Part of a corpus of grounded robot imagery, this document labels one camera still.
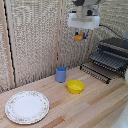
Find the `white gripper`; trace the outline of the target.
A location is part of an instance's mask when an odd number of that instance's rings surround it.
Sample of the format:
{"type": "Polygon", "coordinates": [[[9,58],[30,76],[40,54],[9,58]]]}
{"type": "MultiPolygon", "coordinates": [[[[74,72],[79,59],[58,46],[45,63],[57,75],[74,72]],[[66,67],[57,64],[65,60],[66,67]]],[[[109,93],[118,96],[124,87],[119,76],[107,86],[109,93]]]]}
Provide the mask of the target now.
{"type": "Polygon", "coordinates": [[[69,14],[68,26],[73,28],[90,29],[94,30],[99,27],[100,17],[99,16],[86,16],[85,18],[78,18],[75,13],[69,14]]]}

